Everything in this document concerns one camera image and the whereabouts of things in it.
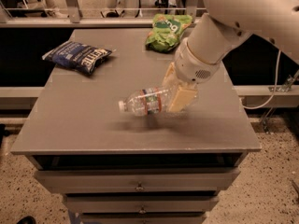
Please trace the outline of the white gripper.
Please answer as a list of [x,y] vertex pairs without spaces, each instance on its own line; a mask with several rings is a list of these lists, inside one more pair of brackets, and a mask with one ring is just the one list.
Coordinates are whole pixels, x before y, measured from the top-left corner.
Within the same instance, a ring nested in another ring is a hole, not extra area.
[[184,38],[175,52],[174,62],[167,68],[162,83],[165,87],[174,87],[167,111],[182,111],[197,95],[196,88],[176,85],[178,79],[188,83],[204,83],[210,80],[219,68],[218,63],[208,64],[196,58],[188,47],[187,38]]

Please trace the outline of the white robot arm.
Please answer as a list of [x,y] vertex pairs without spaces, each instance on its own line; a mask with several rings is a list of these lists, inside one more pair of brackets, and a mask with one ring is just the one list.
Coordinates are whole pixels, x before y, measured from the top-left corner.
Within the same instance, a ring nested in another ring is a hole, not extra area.
[[163,84],[171,87],[167,110],[191,103],[223,58],[251,35],[273,44],[299,63],[299,0],[203,0],[206,13],[178,46]]

